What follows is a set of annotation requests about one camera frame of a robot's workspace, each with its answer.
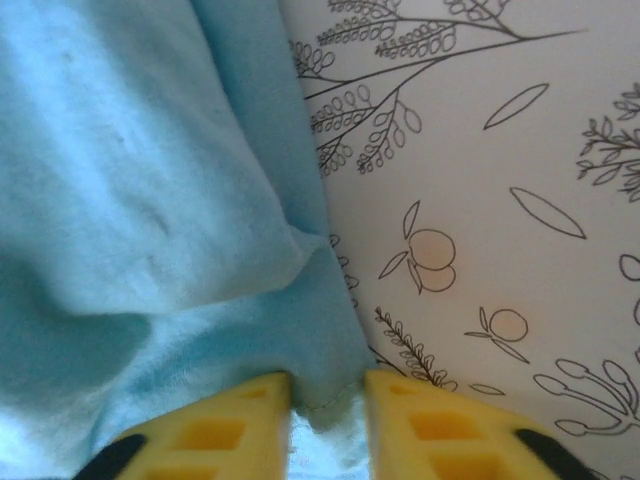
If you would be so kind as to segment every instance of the light blue fabric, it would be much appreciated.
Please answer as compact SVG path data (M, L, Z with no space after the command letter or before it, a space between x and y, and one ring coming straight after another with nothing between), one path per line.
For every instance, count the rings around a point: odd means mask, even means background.
M351 452L295 478L360 471L327 225L275 0L1 1L0 478L274 370Z

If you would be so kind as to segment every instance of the leaf drawing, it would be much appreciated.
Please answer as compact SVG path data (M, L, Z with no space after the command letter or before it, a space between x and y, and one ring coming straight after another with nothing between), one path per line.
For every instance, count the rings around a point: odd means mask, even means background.
M585 389L571 387L564 381L549 375L537 374L533 380L540 388L558 397L590 405L611 418L605 426L592 426L573 419L560 419L555 425L565 433L582 437L585 435L622 435L633 427L640 428L640 394L629 373L612 360L602 362L604 375L592 372L585 365L560 358L556 367L576 384L585 384ZM600 388L604 396L593 396L593 386Z
M413 283L418 287L418 295L422 293L422 289L424 288L422 285L422 279L420 278L420 274L418 273L418 269L416 268L415 262L411 260L407 260L407 267L409 268L409 273L411 274L411 279Z
M398 268L398 266L402 263L402 261L406 258L407 255L409 255L409 252L407 252L406 250L404 252L400 252L394 255L393 258L389 260L389 262L382 269L382 272L380 272L380 275L378 276L378 280L383 279L387 275L393 273L394 270Z
M503 352L505 352L508 355L511 355L513 358L515 358L516 360L521 361L522 363L530 363L529 360L527 360L526 358L524 358L522 356L522 354L520 352L518 352L515 348L507 345L505 342L503 342L502 340L498 340L496 338L492 338L491 341L493 342L493 344L500 348Z
M640 259L628 253L620 255L618 260L620 273L630 282L640 282ZM640 298L633 307L633 319L640 325Z
M604 115L602 121L590 118L576 165L580 168L578 180L593 175L591 185L601 186L618 180L619 192L629 203L640 200L640 84L635 82L631 91L624 92L613 106L622 112L613 119Z
M413 283L422 292L439 293L451 288L457 278L452 263L456 258L453 239L439 230L415 229L420 200L414 202L402 220L406 247L396 253L382 269L378 280L393 273L406 260Z
M484 385L482 383L471 383L469 384L469 388L472 390L475 390L478 393L482 393L484 395L494 395L494 396L506 395L506 393L504 393L499 388L492 387L490 385Z
M530 363L510 343L520 342L529 333L529 322L515 310L502 308L496 310L487 321L487 314L480 307L479 321L482 332L465 332L467 337L489 339L500 350L522 363Z
M434 370L435 356L424 353L424 344L414 343L411 334L405 333L404 325L401 321L398 320L394 323L391 314L388 312L383 313L380 307L377 307L375 312L376 322L384 325L384 335L391 339L393 345L401 348L400 357L405 360L408 372L397 367L375 349L369 347L376 354L378 363L387 365L404 376L411 375L413 378L424 380L451 392L458 388L457 382L447 379L448 372L446 370Z
M413 225L416 223L416 217L418 216L418 209L420 208L420 200L415 202L404 216L402 222L402 229L404 231L404 239L407 240L411 232L413 231Z
M533 102L540 98L548 88L548 83L540 83L520 92L489 117L489 120L484 124L483 130L488 130L500 125L526 110L531 106L531 104L533 104Z
M511 187L509 191L520 206L543 225L570 237L587 239L582 227L548 200L524 188Z
M331 245L331 248L333 248L334 252L338 256L338 263L340 263L340 267L342 268L344 283L347 286L347 289L351 291L360 285L360 280L358 280L356 277L349 275L348 273L345 272L344 270L345 267L349 265L349 257L345 255L338 255L336 247L338 246L339 243L340 243L340 237L338 235L333 233L329 235L329 244ZM353 305L353 308L356 308L358 306L358 301L355 298L351 297L351 304Z
M509 5L509 0L444 0L444 12L416 17L405 15L401 0L328 0L327 6L336 18L317 32L317 46L291 44L298 78L313 86L306 100L323 99L324 103L311 119L323 177L347 164L361 174L374 172L405 146L410 134L422 131L420 113L402 103L402 92L431 68L490 49L578 33L518 33L503 20ZM344 77L336 51L331 49L353 44L371 45L370 55L383 60L380 66ZM363 82L387 75L393 80L386 83L375 101L349 105L347 91L354 99ZM485 129L524 110L547 87L539 84L521 92L492 116ZM635 102L633 98L624 101ZM634 107L625 104L624 108L631 109L625 114L633 113ZM350 132L358 134L348 137Z
M620 255L620 272L631 282L640 282L640 259L634 255Z
M489 331L489 324L487 323L487 312L484 307L480 307L480 326L485 332Z

